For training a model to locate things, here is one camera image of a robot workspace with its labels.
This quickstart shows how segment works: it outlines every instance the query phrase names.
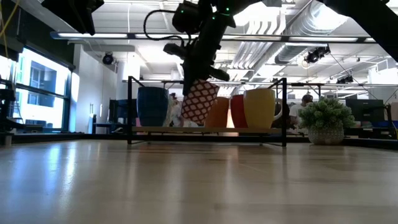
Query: green plant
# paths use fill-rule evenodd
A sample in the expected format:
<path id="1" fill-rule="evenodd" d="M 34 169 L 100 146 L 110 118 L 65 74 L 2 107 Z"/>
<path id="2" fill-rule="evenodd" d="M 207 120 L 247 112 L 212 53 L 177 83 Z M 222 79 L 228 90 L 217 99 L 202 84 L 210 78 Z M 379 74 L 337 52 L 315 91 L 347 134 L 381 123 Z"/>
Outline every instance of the green plant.
<path id="1" fill-rule="evenodd" d="M 338 99 L 321 97 L 319 102 L 311 103 L 299 111 L 301 128 L 350 128 L 354 123 L 351 108 L 341 104 Z"/>

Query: ceiling duct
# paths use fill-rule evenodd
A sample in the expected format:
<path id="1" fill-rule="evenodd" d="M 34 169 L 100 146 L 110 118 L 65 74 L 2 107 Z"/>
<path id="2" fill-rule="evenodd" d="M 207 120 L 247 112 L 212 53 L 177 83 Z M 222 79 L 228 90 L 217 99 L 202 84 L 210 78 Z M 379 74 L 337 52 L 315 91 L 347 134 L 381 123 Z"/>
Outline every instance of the ceiling duct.
<path id="1" fill-rule="evenodd" d="M 337 14 L 318 1 L 313 1 L 296 21 L 285 30 L 285 35 L 329 35 L 347 21 L 347 17 Z M 275 63 L 288 64 L 307 49 L 306 46 L 286 46 L 274 44 L 274 51 L 280 51 Z"/>

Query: ceiling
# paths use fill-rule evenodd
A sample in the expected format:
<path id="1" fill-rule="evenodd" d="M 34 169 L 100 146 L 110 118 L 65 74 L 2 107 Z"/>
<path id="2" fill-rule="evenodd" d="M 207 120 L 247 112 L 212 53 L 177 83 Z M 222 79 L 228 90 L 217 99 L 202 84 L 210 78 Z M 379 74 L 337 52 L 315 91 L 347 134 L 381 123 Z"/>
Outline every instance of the ceiling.
<path id="1" fill-rule="evenodd" d="M 21 7 L 37 17 L 41 21 L 48 24 L 50 27 L 59 32 L 73 32 L 73 29 L 66 25 L 62 20 L 57 18 L 51 12 L 40 5 L 43 0 L 21 0 Z M 118 0 L 120 3 L 106 3 L 93 13 L 93 20 L 97 32 L 143 32 L 142 24 L 145 16 L 155 9 L 175 10 L 179 0 Z M 291 20 L 296 13 L 301 10 L 308 0 L 295 0 L 295 4 L 285 10 L 286 21 Z M 388 4 L 398 12 L 398 0 L 391 0 Z M 172 25 L 172 14 L 153 14 L 147 24 L 147 31 L 149 33 L 178 33 Z M 241 26 L 236 29 L 229 28 L 228 34 L 245 34 L 248 32 L 249 25 Z M 360 28 L 357 23 L 348 19 L 342 26 L 335 29 L 330 35 L 342 36 L 361 36 L 367 33 Z M 170 74 L 172 70 L 177 70 L 178 60 L 167 55 L 162 51 L 163 46 L 167 41 L 154 42 L 150 40 L 97 40 L 90 41 L 92 46 L 100 45 L 114 46 L 114 45 L 133 45 L 139 51 L 140 55 L 146 61 L 146 66 L 142 67 L 142 75 L 146 78 L 157 77 L 158 74 Z M 222 42 L 222 49 L 217 53 L 216 65 L 217 67 L 226 67 L 230 65 L 231 61 L 239 52 L 241 42 Z M 366 82 L 367 67 L 363 65 L 374 66 L 374 63 L 380 61 L 381 58 L 388 57 L 388 54 L 377 44 L 330 44 L 332 55 L 320 60 L 319 63 L 311 66 L 308 69 L 302 67 L 302 57 L 296 58 L 289 66 L 283 68 L 281 71 L 266 75 L 267 78 L 259 74 L 260 77 L 252 77 L 253 73 L 249 70 L 228 70 L 231 77 L 236 81 L 242 78 L 250 78 L 256 82 L 269 81 L 273 75 L 276 77 L 287 77 L 288 82 L 335 82 L 331 81 L 330 77 L 337 75 L 344 71 L 344 69 L 358 67 L 362 65 L 361 70 L 356 70 L 354 76 L 360 83 Z M 124 60 L 127 57 L 127 52 L 115 52 L 115 57 L 119 60 Z M 225 95 L 231 94 L 230 91 L 224 91 Z"/>

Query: white textured pot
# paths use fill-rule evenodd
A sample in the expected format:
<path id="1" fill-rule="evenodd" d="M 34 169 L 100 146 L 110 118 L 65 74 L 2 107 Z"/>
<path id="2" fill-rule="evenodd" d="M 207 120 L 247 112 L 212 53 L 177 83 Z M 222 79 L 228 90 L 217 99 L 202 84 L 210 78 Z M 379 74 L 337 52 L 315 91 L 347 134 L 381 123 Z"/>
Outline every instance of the white textured pot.
<path id="1" fill-rule="evenodd" d="M 344 129 L 316 129 L 310 128 L 308 130 L 308 138 L 310 142 L 317 145 L 337 145 L 344 139 Z"/>

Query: security camera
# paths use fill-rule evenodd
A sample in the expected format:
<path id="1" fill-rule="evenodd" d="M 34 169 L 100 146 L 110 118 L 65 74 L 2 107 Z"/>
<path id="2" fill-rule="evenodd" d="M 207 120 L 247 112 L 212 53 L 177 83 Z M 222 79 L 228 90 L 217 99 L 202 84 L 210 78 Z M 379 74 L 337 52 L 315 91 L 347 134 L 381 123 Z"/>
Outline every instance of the security camera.
<path id="1" fill-rule="evenodd" d="M 104 58 L 102 59 L 102 62 L 105 65 L 112 65 L 114 62 L 114 57 L 112 52 L 106 52 Z"/>

